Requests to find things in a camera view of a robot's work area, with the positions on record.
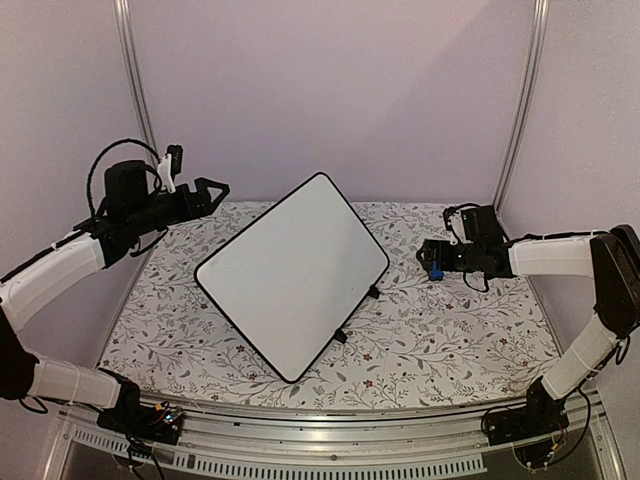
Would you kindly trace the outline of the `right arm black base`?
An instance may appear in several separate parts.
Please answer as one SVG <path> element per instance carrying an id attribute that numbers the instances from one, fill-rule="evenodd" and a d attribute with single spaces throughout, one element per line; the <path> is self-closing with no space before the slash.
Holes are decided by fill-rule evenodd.
<path id="1" fill-rule="evenodd" d="M 490 408 L 481 419 L 480 429 L 491 446 L 546 435 L 546 439 L 515 449 L 516 460 L 529 469 L 548 467 L 565 439 L 569 419 L 565 399 L 555 400 L 542 385 L 534 381 L 526 392 L 522 407 Z"/>

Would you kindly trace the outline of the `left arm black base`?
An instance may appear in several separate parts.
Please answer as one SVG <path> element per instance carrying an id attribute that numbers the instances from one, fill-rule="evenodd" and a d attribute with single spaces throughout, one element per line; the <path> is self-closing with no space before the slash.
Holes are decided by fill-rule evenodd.
<path id="1" fill-rule="evenodd" d="M 97 425 L 103 429 L 168 445 L 177 445 L 184 425 L 184 409 L 162 401 L 154 406 L 140 402 L 137 384 L 105 369 L 101 372 L 113 377 L 120 386 L 113 408 L 103 408 Z"/>

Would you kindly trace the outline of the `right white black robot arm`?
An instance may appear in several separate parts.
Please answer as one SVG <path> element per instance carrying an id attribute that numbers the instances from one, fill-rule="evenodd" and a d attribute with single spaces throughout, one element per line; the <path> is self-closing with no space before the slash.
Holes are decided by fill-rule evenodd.
<path id="1" fill-rule="evenodd" d="M 559 359 L 527 391 L 517 427 L 537 436 L 555 407 L 598 374 L 639 326 L 639 237 L 627 224 L 583 233 L 465 233 L 427 239 L 416 253 L 429 278 L 479 273 L 486 280 L 523 278 L 534 288 L 563 341 Z"/>

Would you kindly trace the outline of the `blue whiteboard eraser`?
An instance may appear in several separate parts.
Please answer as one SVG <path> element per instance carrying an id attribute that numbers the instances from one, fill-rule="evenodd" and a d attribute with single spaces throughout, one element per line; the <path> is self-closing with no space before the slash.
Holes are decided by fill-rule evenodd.
<path id="1" fill-rule="evenodd" d="M 440 268 L 440 264 L 437 260 L 432 260 L 428 270 L 428 277 L 431 281 L 442 281 L 444 279 L 444 272 Z"/>

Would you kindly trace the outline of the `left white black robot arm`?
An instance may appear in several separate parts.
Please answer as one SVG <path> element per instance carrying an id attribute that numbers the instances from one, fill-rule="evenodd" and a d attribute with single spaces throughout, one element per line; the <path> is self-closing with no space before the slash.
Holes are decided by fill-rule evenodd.
<path id="1" fill-rule="evenodd" d="M 195 186 L 127 193 L 108 188 L 94 216 L 81 222 L 16 272 L 1 280 L 1 396 L 27 396 L 90 404 L 109 409 L 128 434 L 148 426 L 148 412 L 120 396 L 121 380 L 97 369 L 41 356 L 22 346 L 19 332 L 46 305 L 81 280 L 110 268 L 126 255 L 139 256 L 142 236 L 165 234 L 177 224 L 211 215 L 229 194 L 228 185 L 198 178 Z"/>

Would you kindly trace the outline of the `white whiteboard black frame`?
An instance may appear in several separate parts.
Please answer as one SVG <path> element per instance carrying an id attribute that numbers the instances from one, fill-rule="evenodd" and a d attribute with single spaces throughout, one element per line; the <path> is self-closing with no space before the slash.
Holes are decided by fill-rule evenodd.
<path id="1" fill-rule="evenodd" d="M 318 172 L 197 265 L 194 280 L 276 375 L 298 382 L 390 259 Z"/>

